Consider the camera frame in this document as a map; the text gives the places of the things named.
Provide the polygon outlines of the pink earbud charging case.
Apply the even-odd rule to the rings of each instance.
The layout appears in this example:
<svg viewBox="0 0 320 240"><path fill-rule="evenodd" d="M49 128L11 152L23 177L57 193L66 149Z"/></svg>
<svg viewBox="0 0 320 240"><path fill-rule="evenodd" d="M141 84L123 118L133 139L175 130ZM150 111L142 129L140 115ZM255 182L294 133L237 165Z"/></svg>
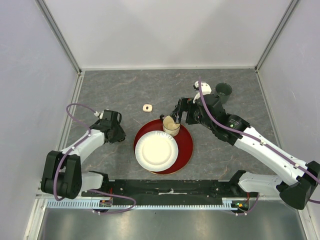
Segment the pink earbud charging case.
<svg viewBox="0 0 320 240"><path fill-rule="evenodd" d="M151 104L144 104L142 110L146 113L150 113L153 111L153 106Z"/></svg>

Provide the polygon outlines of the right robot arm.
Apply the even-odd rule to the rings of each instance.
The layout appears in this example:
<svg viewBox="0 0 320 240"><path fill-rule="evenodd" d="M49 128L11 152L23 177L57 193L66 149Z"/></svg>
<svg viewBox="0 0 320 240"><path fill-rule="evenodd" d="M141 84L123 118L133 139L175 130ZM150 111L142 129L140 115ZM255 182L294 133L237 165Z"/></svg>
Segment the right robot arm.
<svg viewBox="0 0 320 240"><path fill-rule="evenodd" d="M206 94L203 98L180 98L170 116L181 122L186 113L188 125L200 124L215 137L241 149L270 168L274 175L253 174L238 171L239 176L229 184L235 197L245 192L279 197L287 205L302 210L308 202L318 204L312 195L320 185L320 165L297 159L264 138L241 117L226 113L219 98Z"/></svg>

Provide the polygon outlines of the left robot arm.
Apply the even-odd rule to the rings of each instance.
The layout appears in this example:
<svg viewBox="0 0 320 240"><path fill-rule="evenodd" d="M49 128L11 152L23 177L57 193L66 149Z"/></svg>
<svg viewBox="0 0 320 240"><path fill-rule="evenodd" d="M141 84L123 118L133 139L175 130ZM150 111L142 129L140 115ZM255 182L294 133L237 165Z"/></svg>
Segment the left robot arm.
<svg viewBox="0 0 320 240"><path fill-rule="evenodd" d="M110 191L104 174L84 173L82 163L104 144L124 141L126 134L121 127L121 113L105 109L95 115L98 120L88 127L80 139L60 151L52 150L46 156L40 189L53 195L57 201L75 199L79 193L91 189L99 197L106 196Z"/></svg>

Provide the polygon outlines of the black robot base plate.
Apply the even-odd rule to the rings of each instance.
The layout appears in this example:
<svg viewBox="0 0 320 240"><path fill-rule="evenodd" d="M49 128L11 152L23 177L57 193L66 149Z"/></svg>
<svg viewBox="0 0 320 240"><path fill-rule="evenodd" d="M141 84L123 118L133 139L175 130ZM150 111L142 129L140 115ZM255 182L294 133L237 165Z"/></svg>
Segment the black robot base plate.
<svg viewBox="0 0 320 240"><path fill-rule="evenodd" d="M246 193L237 183L215 179L115 179L108 180L100 192L138 198L138 195L159 196L182 194L220 198L253 198L257 193Z"/></svg>

